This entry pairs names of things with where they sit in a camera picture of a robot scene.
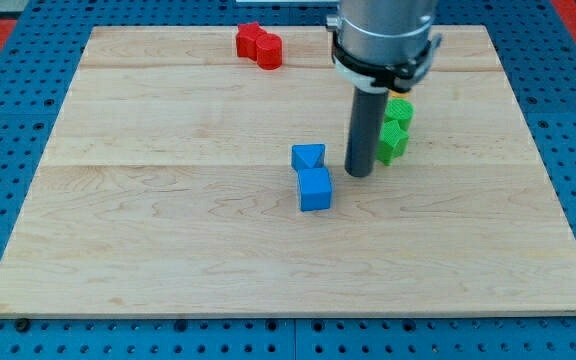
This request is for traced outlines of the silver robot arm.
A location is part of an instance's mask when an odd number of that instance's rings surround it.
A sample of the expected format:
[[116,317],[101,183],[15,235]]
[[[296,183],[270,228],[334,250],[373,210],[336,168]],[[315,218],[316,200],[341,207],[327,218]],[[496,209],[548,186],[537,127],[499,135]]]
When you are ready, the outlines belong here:
[[326,18],[335,70],[356,88],[406,93],[429,72],[437,0],[340,0]]

